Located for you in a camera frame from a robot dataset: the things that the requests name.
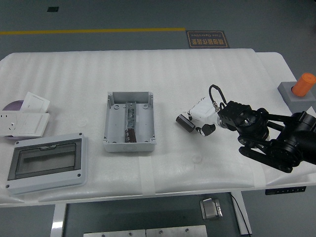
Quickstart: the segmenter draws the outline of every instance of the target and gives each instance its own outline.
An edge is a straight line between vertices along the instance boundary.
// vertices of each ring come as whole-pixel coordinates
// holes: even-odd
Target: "orange button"
[[[312,86],[316,83],[316,77],[311,73],[304,73],[297,83],[292,87],[294,95],[303,97],[310,91]]]

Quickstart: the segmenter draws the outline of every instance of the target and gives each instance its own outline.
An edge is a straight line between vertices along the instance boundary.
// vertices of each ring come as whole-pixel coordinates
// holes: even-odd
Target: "yellow floor line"
[[[37,35],[37,34],[73,34],[73,33],[122,33],[122,32],[163,32],[185,31],[185,28],[135,28],[135,29],[87,29],[87,30],[45,30],[45,31],[2,31],[0,35]]]

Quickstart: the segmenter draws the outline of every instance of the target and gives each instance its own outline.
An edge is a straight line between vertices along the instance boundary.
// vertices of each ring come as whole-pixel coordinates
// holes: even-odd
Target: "purple disc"
[[[23,100],[17,100],[17,101],[13,101],[10,104],[8,104],[7,106],[4,107],[4,111],[14,111],[14,110],[20,110],[20,108],[22,107],[23,104]]]

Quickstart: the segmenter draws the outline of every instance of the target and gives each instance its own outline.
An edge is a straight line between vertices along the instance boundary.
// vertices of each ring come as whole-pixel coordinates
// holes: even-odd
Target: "electrical junction box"
[[[86,182],[87,142],[82,133],[15,143],[6,189],[23,194]]]
[[[154,96],[151,92],[108,92],[103,144],[107,152],[155,149]]]
[[[10,110],[14,103],[0,112],[0,136],[42,137],[49,120],[50,101],[28,92],[20,110]]]

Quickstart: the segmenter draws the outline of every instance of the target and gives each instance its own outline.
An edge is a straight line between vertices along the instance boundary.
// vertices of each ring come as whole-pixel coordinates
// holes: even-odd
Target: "foam packing sheet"
[[[237,132],[217,128],[203,137],[188,133],[175,119],[208,96],[211,84],[221,87],[227,101],[291,115],[277,90],[287,80],[295,78],[281,55],[252,49],[10,54],[0,62],[0,107],[23,99],[28,91],[51,101],[43,136],[82,132],[88,138],[88,179],[83,186],[13,196],[5,182],[14,141],[0,138],[0,203],[254,189],[273,186],[275,180],[286,184],[287,178],[280,181],[286,177],[282,172],[239,154]],[[108,91],[154,94],[153,152],[104,150]],[[316,166],[307,166],[309,174],[316,173]],[[294,171],[304,172],[300,167]],[[277,177],[267,180],[271,172]]]

